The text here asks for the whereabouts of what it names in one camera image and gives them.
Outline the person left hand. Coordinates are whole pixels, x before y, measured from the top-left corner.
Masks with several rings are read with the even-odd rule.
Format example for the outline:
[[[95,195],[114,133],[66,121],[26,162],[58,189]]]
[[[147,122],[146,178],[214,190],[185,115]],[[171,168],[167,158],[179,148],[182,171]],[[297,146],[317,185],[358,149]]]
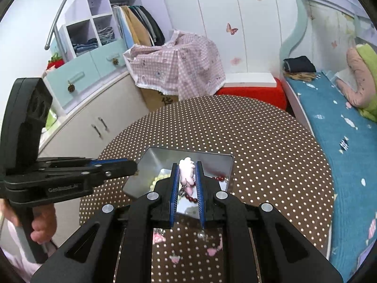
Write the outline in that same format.
[[[56,209],[53,204],[34,208],[37,215],[32,222],[31,239],[38,244],[44,244],[52,240],[57,230]],[[19,218],[15,214],[7,200],[1,199],[1,213],[15,227],[21,227]]]

